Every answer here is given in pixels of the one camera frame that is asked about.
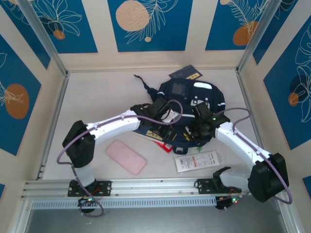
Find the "pink smartphone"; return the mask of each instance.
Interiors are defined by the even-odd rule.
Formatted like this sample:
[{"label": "pink smartphone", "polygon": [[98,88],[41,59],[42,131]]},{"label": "pink smartphone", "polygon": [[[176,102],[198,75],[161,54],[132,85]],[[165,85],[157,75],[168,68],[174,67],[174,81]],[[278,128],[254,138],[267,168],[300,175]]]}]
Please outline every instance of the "pink smartphone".
[{"label": "pink smartphone", "polygon": [[106,153],[133,175],[138,175],[146,166],[146,160],[119,140],[113,141]]}]

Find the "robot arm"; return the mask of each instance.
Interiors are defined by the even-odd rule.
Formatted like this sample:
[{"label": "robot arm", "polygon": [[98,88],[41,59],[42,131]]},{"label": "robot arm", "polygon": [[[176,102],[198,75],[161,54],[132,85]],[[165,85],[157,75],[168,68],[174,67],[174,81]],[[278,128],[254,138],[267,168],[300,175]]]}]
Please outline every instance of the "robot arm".
[{"label": "robot arm", "polygon": [[[268,151],[251,142],[237,129],[233,130],[233,124],[225,115],[221,114],[215,117],[204,102],[196,105],[193,112],[195,120],[186,127],[188,134],[195,141],[202,140],[208,134],[216,137],[236,152],[249,168],[248,172],[233,171],[230,167],[222,168],[216,172],[218,177],[215,178],[218,180],[213,183],[249,190],[254,198],[261,202],[268,200],[284,190],[284,186],[271,170],[271,167],[260,156],[263,155],[276,167],[286,185],[289,185],[285,160],[280,154],[271,155]],[[66,151],[77,177],[84,187],[96,182],[90,166],[96,144],[123,132],[136,130],[139,127],[149,127],[167,140],[173,140],[176,137],[176,132],[170,125],[153,123],[145,120],[145,117],[158,122],[171,122],[176,119],[176,114],[170,110],[165,100],[159,98],[151,105],[135,105],[125,113],[104,121],[90,124],[77,121],[73,124],[63,142],[63,147],[81,133],[95,128],[95,130],[78,139]]]},{"label": "robot arm", "polygon": [[176,132],[170,125],[160,125],[143,119],[147,117],[157,121],[171,122],[178,117],[178,114],[170,110],[169,105],[162,98],[157,99],[153,104],[139,104],[131,107],[123,114],[96,123],[84,124],[81,120],[73,124],[68,132],[63,147],[81,133],[95,128],[85,136],[78,139],[67,150],[78,179],[84,187],[94,183],[95,177],[90,165],[93,159],[95,145],[126,131],[134,131],[139,127],[148,127],[157,132],[162,138],[173,140]]},{"label": "robot arm", "polygon": [[282,155],[260,148],[238,129],[234,129],[230,119],[225,115],[214,115],[205,103],[194,107],[194,120],[187,128],[194,140],[200,140],[205,135],[212,135],[229,146],[247,165],[248,172],[238,172],[229,167],[220,171],[218,182],[214,184],[225,187],[237,187],[249,190],[258,201],[265,202],[284,190],[284,186],[276,173],[267,164],[267,160],[277,169],[282,179],[289,186],[285,160]]}]

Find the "leaf illustration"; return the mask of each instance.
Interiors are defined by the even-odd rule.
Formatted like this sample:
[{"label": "leaf illustration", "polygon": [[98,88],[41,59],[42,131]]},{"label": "leaf illustration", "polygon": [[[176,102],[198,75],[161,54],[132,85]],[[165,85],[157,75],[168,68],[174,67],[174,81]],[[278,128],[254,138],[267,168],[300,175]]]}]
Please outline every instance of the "leaf illustration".
[{"label": "leaf illustration", "polygon": [[136,39],[139,41],[145,39],[146,37],[152,38],[157,30],[161,30],[161,25],[165,26],[166,20],[164,13],[173,9],[178,0],[174,0],[174,3],[169,7],[168,3],[172,0],[141,0],[141,4],[146,8],[149,14],[148,24],[141,30],[136,32],[128,32],[125,37],[129,37],[127,44],[133,42]]},{"label": "leaf illustration", "polygon": [[295,1],[296,0],[291,0],[290,2],[288,2],[288,0],[287,1],[283,0],[280,3],[280,6],[278,6],[274,16],[279,20],[281,11],[289,11],[289,10],[291,10]]},{"label": "leaf illustration", "polygon": [[306,123],[311,119],[311,99],[302,102],[301,104],[302,123]]},{"label": "leaf illustration", "polygon": [[79,15],[73,11],[63,11],[62,16],[59,16],[59,20],[70,23],[77,23],[82,19],[82,15]]},{"label": "leaf illustration", "polygon": [[250,22],[253,11],[245,0],[231,0],[228,4],[231,7],[233,16],[240,21],[241,25],[246,25]]},{"label": "leaf illustration", "polygon": [[5,54],[5,53],[0,53],[0,68],[1,68],[1,67],[3,66],[3,64],[5,63],[6,56],[7,56],[7,54]]},{"label": "leaf illustration", "polygon": [[297,65],[307,65],[311,62],[311,36],[308,30],[301,37],[295,62]]},{"label": "leaf illustration", "polygon": [[75,26],[73,23],[64,22],[64,23],[62,23],[62,25],[63,25],[64,30],[65,30],[66,32],[75,34],[76,36],[79,36],[79,35],[80,35],[79,29],[78,29],[77,26]]},{"label": "leaf illustration", "polygon": [[54,6],[48,0],[37,0],[37,6],[41,9],[41,12],[44,12],[45,15],[57,19],[57,12],[54,9]]},{"label": "leaf illustration", "polygon": [[21,20],[23,23],[29,25],[27,19],[25,18],[24,14],[22,13],[21,9],[19,8],[18,5],[15,5],[13,3],[11,3],[9,0],[2,0],[3,4],[6,6],[6,8],[8,8],[12,15]]}]

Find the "white platform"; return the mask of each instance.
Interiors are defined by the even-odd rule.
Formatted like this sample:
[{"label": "white platform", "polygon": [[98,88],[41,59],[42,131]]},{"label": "white platform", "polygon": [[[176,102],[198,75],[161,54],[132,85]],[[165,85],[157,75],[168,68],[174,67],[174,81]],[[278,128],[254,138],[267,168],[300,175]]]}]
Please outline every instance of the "white platform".
[{"label": "white platform", "polygon": [[[150,87],[158,89],[161,83],[169,80],[168,74],[174,71],[131,70],[124,72],[72,73],[43,179],[68,180],[74,178],[69,166],[56,163],[56,158],[62,150],[62,142],[74,122],[78,120],[82,120],[84,123],[97,122],[119,115],[135,104],[151,102],[141,81],[135,78],[133,74],[142,76]],[[200,70],[200,72],[203,77],[198,80],[210,82],[223,92],[226,108],[245,107],[234,70]],[[228,112],[226,115],[234,122],[246,116],[246,114],[244,111],[235,110]],[[256,143],[250,120],[240,123],[238,129]],[[107,146],[116,138],[146,158],[147,166],[139,175],[130,174],[105,154]],[[214,171],[224,166],[247,169],[242,160],[222,142],[212,139],[203,147],[201,153],[211,150],[217,152],[220,166],[178,173],[174,157],[180,155],[173,152],[167,153],[154,142],[134,135],[132,132],[127,132],[98,145],[95,148],[91,165],[97,179],[210,177]],[[188,152],[188,154],[195,153],[197,152],[193,149]],[[63,156],[62,161],[69,161],[67,155]]]}]

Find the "metal frame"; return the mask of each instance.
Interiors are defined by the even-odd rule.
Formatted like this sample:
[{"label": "metal frame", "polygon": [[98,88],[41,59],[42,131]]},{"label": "metal frame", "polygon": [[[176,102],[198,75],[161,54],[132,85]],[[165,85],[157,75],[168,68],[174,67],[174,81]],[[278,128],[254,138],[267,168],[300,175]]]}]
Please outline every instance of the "metal frame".
[{"label": "metal frame", "polygon": [[[248,109],[251,110],[251,105],[249,103],[249,98],[247,91],[244,88],[243,78],[237,73],[237,79],[240,84],[242,95]],[[59,117],[61,105],[64,99],[65,91],[68,85],[69,75],[65,78],[63,86],[60,91],[60,95],[57,101],[57,105],[53,115],[53,121],[51,124],[51,130],[49,136],[47,137],[47,144],[44,149],[44,156],[42,161],[44,162],[47,159],[49,149],[52,143],[53,134],[56,128],[57,119]],[[256,125],[254,116],[251,118],[252,126],[258,141],[258,145],[264,147],[262,144],[261,136]],[[171,200],[193,200],[198,197],[211,198],[215,196],[226,196],[227,194],[218,194],[218,195],[199,195],[198,189],[194,187],[194,182],[197,178],[175,178],[175,179],[118,179],[111,180],[113,182],[111,196],[105,197],[107,202],[115,200],[149,200],[149,199],[158,199],[158,198],[169,198]],[[36,204],[49,203],[47,208],[53,205],[61,206],[61,203],[68,203],[78,198],[69,198],[67,197],[67,191],[69,187],[68,180],[36,180],[36,181],[27,181],[22,193],[21,202],[26,202],[27,206]],[[280,194],[282,198],[286,198],[286,194]],[[287,205],[283,205],[280,202],[278,203],[280,211],[282,212],[283,220],[285,222],[288,232],[291,233],[302,233],[304,232],[303,227],[299,224],[298,215],[293,214],[293,211]],[[29,207],[21,208],[21,214],[19,222],[17,222],[20,229],[25,230],[26,224],[30,214],[28,213]]]},{"label": "metal frame", "polygon": [[[104,209],[124,209],[124,208],[166,208],[166,207],[195,207],[195,206],[217,206],[215,197],[192,197],[192,198],[112,198],[101,199],[100,204]],[[32,210],[77,210],[79,208],[77,200],[35,200]],[[100,207],[92,203],[85,209],[99,209]]]},{"label": "metal frame", "polygon": [[36,36],[40,40],[41,44],[43,45],[44,49],[51,57],[51,60],[55,63],[57,69],[63,76],[65,77],[67,74],[67,70],[60,59],[58,52],[52,43],[48,33],[44,29],[42,23],[40,22],[35,10],[32,8],[31,4],[28,0],[17,0],[18,6],[20,7],[22,13],[25,15],[29,25],[35,32]]},{"label": "metal frame", "polygon": [[281,2],[282,0],[271,0],[268,3],[267,8],[263,12],[262,17],[259,20],[259,24],[257,25],[252,37],[250,38],[245,48],[245,52],[237,66],[237,70],[239,74],[241,74],[241,71],[244,69],[247,61],[253,56],[253,52],[255,51],[255,48],[257,47],[259,41],[261,40],[267,27],[269,26],[269,23],[272,20]]},{"label": "metal frame", "polygon": [[[175,179],[116,179],[112,181],[111,196],[105,198],[167,198],[198,197],[198,189],[194,182],[198,178]],[[69,180],[59,181],[27,181],[22,193],[22,200],[77,200],[67,197]],[[227,194],[205,195],[225,196]]]},{"label": "metal frame", "polygon": [[[270,1],[265,12],[263,13],[260,22],[251,37],[245,53],[242,56],[239,65],[237,67],[237,79],[240,84],[240,88],[246,103],[246,106],[251,110],[251,105],[249,103],[248,94],[244,88],[243,78],[241,76],[241,71],[244,69],[248,59],[252,56],[256,46],[258,45],[260,39],[262,38],[266,28],[268,27],[271,19],[273,18],[274,12],[278,8],[282,0]],[[23,14],[28,20],[30,26],[36,33],[40,42],[44,46],[45,50],[54,61],[58,70],[64,75],[64,81],[59,92],[57,104],[53,113],[53,120],[50,125],[50,130],[46,138],[44,151],[42,154],[41,165],[37,168],[38,179],[40,172],[44,171],[44,164],[46,163],[53,135],[55,132],[57,120],[65,96],[66,88],[69,81],[69,74],[66,71],[64,64],[62,63],[58,52],[53,45],[50,37],[45,31],[43,25],[41,24],[39,18],[36,16],[35,11],[27,0],[17,0],[19,7],[21,8]],[[255,117],[251,117],[252,126],[260,147],[264,147],[260,132],[256,125]],[[216,195],[199,195],[198,190],[194,187],[194,182],[197,178],[176,178],[176,179],[129,179],[129,180],[112,180],[113,186],[111,190],[111,196],[105,198],[105,200],[115,201],[115,200],[152,200],[152,199],[183,199],[183,200],[194,200],[194,198],[211,199]],[[50,203],[60,203],[66,201],[76,201],[77,198],[67,197],[67,191],[70,181],[27,181],[25,188],[21,197],[21,201],[18,202],[18,211],[15,215],[17,219],[11,226],[10,232],[23,233],[26,230],[27,222],[30,216],[30,210],[34,203],[42,204],[45,201]],[[286,198],[286,194],[280,193],[280,197]],[[283,205],[279,203],[280,210],[286,225],[288,232],[291,233],[301,233],[304,232],[303,226],[299,220],[292,206]]]},{"label": "metal frame", "polygon": [[44,150],[43,150],[43,154],[42,154],[42,158],[41,158],[41,163],[39,164],[39,166],[36,169],[37,173],[36,173],[36,177],[34,177],[34,179],[36,179],[36,180],[39,178],[39,174],[42,170],[42,166],[44,164],[46,164],[46,161],[48,159],[48,155],[49,155],[49,152],[51,149],[51,145],[52,145],[52,141],[53,141],[58,117],[60,114],[60,110],[62,108],[63,100],[64,100],[66,89],[68,86],[69,78],[70,78],[70,72],[68,72],[67,75],[65,76],[65,79],[63,80],[62,86],[61,86],[59,94],[58,94],[56,106],[55,106],[55,109],[53,111],[52,122],[51,122],[51,125],[49,127],[49,132],[48,132],[47,138],[45,140],[45,146],[44,146]]}]

